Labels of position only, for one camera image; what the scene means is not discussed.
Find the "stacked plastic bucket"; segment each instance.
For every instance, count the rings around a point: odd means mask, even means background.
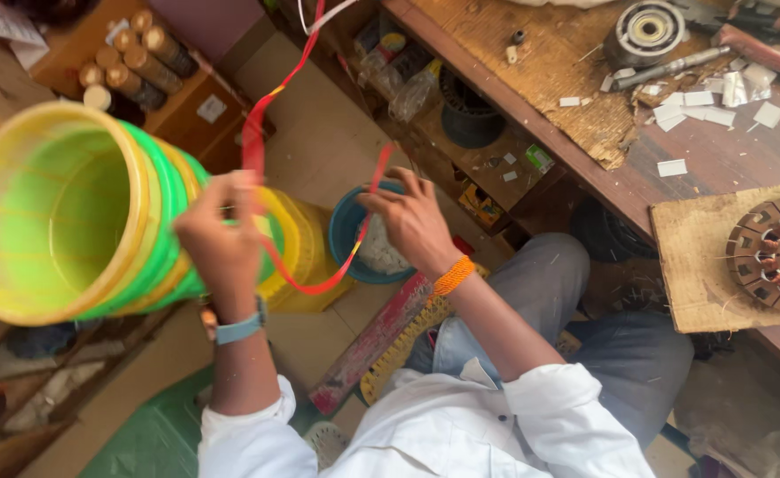
[[[171,222],[208,177],[178,148],[80,104],[13,117],[0,129],[0,320],[124,316],[203,294]],[[261,200],[293,276],[329,277],[324,210],[267,188]],[[298,299],[268,258],[258,283],[271,310],[293,311],[322,310],[351,285]]]

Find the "orange thread bracelet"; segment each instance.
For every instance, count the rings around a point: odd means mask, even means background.
[[[440,276],[436,282],[434,282],[434,292],[431,293],[429,299],[433,299],[438,295],[448,295],[454,288],[457,288],[465,278],[469,277],[476,271],[476,265],[469,260],[469,256],[463,256],[458,259],[458,262],[454,263],[451,269],[447,273]]]

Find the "small green box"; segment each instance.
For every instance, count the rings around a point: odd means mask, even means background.
[[[541,150],[537,145],[531,145],[526,150],[526,158],[532,162],[535,168],[540,170],[541,174],[546,174],[554,166],[552,158]]]

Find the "red wire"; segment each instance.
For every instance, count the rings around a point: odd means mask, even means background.
[[[319,19],[322,17],[324,8],[324,0],[318,0],[316,5],[316,19],[314,21],[319,21]],[[301,54],[301,61],[299,61],[298,65],[296,65],[296,67],[289,72],[289,75],[284,78],[284,81],[281,81],[281,84],[278,86],[278,88],[274,89],[266,96],[260,98],[260,101],[257,101],[257,104],[254,105],[254,108],[252,108],[251,112],[248,114],[246,124],[242,127],[242,167],[244,169],[253,169],[257,174],[256,177],[258,178],[263,177],[264,158],[266,156],[262,133],[263,113],[266,111],[266,107],[269,105],[269,103],[271,103],[272,100],[274,100],[275,97],[277,97],[278,94],[284,88],[286,88],[286,84],[289,82],[289,80],[292,79],[297,71],[299,71],[301,67],[304,66],[304,64],[307,62],[307,58],[310,56],[310,51],[316,45],[318,38],[319,30],[314,31],[307,38],[307,43],[304,45],[304,52]],[[381,149],[381,153],[378,158],[378,165],[375,168],[375,172],[372,175],[372,182],[369,185],[369,192],[374,192],[378,189],[378,183],[381,176],[384,174],[384,167],[386,166],[387,161],[390,159],[390,155],[392,155],[395,150],[396,146],[392,142],[385,144]],[[317,295],[327,292],[336,286],[342,277],[346,274],[348,267],[352,264],[352,259],[354,258],[354,254],[357,252],[357,248],[360,247],[361,242],[363,242],[363,236],[366,235],[366,230],[369,228],[369,220],[371,219],[371,216],[371,213],[366,214],[366,219],[363,221],[363,228],[361,228],[360,234],[357,237],[357,241],[355,242],[352,249],[352,253],[348,255],[346,262],[340,267],[339,270],[336,271],[333,276],[320,284],[301,285],[296,283],[296,281],[289,275],[289,271],[287,271],[284,261],[278,255],[278,248],[272,244],[272,240],[265,235],[260,235],[260,242],[263,247],[266,248],[266,252],[269,254],[269,258],[272,260],[275,269],[278,270],[278,273],[281,275],[281,277],[284,277],[284,280],[289,282],[289,284],[291,284],[294,288],[303,293]]]

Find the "worn wooden table surface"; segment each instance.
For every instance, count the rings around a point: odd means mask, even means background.
[[[528,19],[526,7],[507,2],[487,0],[463,0],[461,5],[449,5],[448,0],[383,0],[383,7],[403,26],[408,33],[427,46],[470,86],[479,89],[489,97],[493,105],[513,123],[523,127],[539,140],[566,167],[579,184],[594,194],[611,211],[632,226],[647,241],[654,242],[650,226],[650,204],[662,201],[718,194],[752,189],[767,185],[780,185],[780,123],[775,129],[757,127],[750,133],[746,130],[753,124],[752,118],[762,102],[745,104],[736,109],[735,129],[714,123],[685,120],[682,124],[664,133],[657,125],[644,126],[645,114],[638,114],[638,139],[629,149],[624,165],[614,170],[600,167],[569,136],[565,135],[549,119],[536,110],[519,88],[512,87],[516,78],[500,75],[485,66],[485,55],[501,54],[486,50],[493,45],[493,35],[507,38],[511,33],[524,28],[517,19]],[[442,8],[445,13],[437,15]],[[492,15],[491,9],[507,12]],[[582,30],[588,35],[588,45],[602,41],[610,26],[601,28],[582,25],[582,11],[572,7],[552,7],[545,11],[553,18],[570,19],[558,29]],[[540,21],[541,15],[531,15]],[[534,42],[536,31],[526,30],[527,42]],[[546,42],[558,38],[545,38]],[[527,57],[524,61],[534,61]],[[526,81],[547,81],[545,75],[526,74]],[[770,102],[780,107],[780,78],[773,84]],[[604,112],[596,112],[594,118],[601,123]],[[660,178],[657,163],[684,158],[689,173],[683,176]],[[763,338],[772,344],[780,354],[780,326],[769,328]]]

